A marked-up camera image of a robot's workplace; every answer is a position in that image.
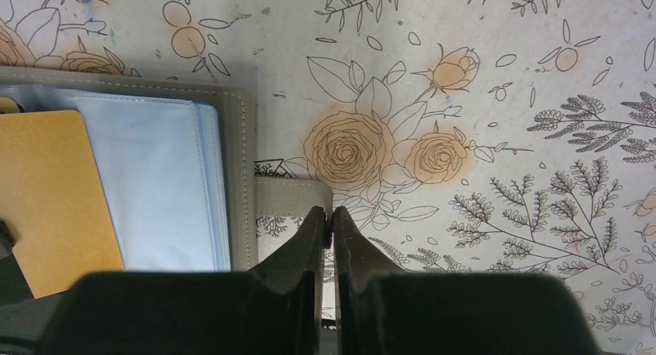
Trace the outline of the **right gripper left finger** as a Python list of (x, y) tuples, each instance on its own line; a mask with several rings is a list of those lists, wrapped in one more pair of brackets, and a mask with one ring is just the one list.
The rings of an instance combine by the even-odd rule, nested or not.
[(315, 354), (326, 216), (252, 269), (93, 273), (67, 292), (38, 354)]

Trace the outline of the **beige card holder wallet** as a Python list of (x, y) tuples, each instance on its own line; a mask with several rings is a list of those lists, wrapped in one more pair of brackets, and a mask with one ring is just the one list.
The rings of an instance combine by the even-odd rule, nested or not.
[(320, 182), (256, 175), (243, 88), (3, 67), (1, 94), (81, 115), (129, 271), (245, 271), (265, 256), (259, 217), (333, 209)]

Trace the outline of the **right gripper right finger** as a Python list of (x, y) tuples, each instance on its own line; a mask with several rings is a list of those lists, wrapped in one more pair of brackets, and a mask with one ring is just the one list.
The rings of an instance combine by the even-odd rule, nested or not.
[(542, 274), (408, 272), (344, 207), (332, 231), (342, 354), (597, 354), (572, 294)]

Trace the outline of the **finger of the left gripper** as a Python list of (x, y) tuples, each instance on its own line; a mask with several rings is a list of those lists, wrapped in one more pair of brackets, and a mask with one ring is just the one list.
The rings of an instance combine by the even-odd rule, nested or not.
[(7, 258), (13, 253), (16, 239), (4, 221), (0, 221), (0, 259)]

